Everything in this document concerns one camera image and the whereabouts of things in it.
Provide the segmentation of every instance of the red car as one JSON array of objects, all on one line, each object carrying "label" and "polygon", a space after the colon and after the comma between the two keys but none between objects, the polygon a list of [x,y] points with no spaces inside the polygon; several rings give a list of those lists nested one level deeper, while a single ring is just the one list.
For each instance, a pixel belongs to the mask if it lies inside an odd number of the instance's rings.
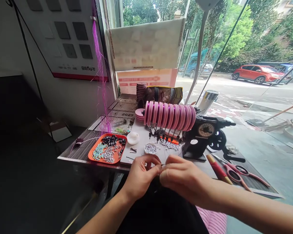
[{"label": "red car", "polygon": [[[233,80],[251,80],[255,84],[261,85],[262,83],[276,84],[284,76],[284,73],[278,72],[271,66],[244,65],[236,69],[231,76]],[[283,79],[280,85],[284,84],[289,78]]]}]

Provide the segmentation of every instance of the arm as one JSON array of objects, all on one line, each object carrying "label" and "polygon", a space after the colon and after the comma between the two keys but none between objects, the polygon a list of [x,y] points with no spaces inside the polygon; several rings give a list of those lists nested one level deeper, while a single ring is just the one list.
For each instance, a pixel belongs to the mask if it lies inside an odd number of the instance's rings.
[{"label": "arm", "polygon": [[167,158],[160,181],[192,204],[233,216],[263,233],[293,233],[293,206],[213,180],[178,156]]},{"label": "arm", "polygon": [[156,155],[136,157],[123,188],[79,230],[78,234],[115,233],[131,206],[143,197],[160,169],[160,160]]},{"label": "arm", "polygon": [[221,191],[223,196],[219,199],[220,212],[263,233],[293,233],[293,206],[228,184]]}]

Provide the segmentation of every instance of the metal canister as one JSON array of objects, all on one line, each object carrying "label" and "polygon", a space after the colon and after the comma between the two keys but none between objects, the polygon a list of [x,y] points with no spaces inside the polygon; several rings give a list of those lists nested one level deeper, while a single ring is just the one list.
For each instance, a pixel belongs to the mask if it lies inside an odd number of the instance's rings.
[{"label": "metal canister", "polygon": [[208,109],[211,107],[212,103],[217,99],[219,92],[215,90],[206,90],[200,104],[198,105],[198,109],[201,110],[199,115],[205,115]]}]

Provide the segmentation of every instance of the road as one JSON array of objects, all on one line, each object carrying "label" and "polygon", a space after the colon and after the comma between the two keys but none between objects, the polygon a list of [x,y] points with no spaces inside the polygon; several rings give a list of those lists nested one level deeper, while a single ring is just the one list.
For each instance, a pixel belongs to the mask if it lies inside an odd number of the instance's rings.
[{"label": "road", "polygon": [[[191,88],[193,79],[185,76],[178,76],[176,87],[183,87],[184,100]],[[197,101],[206,80],[199,77],[188,102]],[[250,81],[232,80],[229,77],[211,76],[205,90],[212,89],[219,91],[217,103],[237,110],[247,110],[237,100],[260,101],[293,105],[293,83],[280,86],[269,86],[268,84],[257,85]]]}]

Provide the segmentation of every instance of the grey tile sample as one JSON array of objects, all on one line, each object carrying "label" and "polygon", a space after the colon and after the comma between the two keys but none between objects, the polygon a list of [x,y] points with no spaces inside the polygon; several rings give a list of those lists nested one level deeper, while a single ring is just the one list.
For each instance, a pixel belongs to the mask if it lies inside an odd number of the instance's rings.
[{"label": "grey tile sample", "polygon": [[29,9],[32,11],[42,11],[42,6],[39,0],[26,0],[29,6]]},{"label": "grey tile sample", "polygon": [[65,53],[66,53],[68,58],[72,58],[72,59],[77,58],[76,51],[74,49],[73,44],[63,43],[63,47],[64,47]]},{"label": "grey tile sample", "polygon": [[84,59],[93,59],[90,45],[79,44],[79,48]]},{"label": "grey tile sample", "polygon": [[65,22],[54,22],[58,35],[61,39],[71,39]]},{"label": "grey tile sample", "polygon": [[84,22],[73,22],[73,27],[78,40],[88,40]]},{"label": "grey tile sample", "polygon": [[46,0],[50,11],[61,11],[61,5],[59,0]]},{"label": "grey tile sample", "polygon": [[79,0],[66,0],[69,11],[81,11]]}]

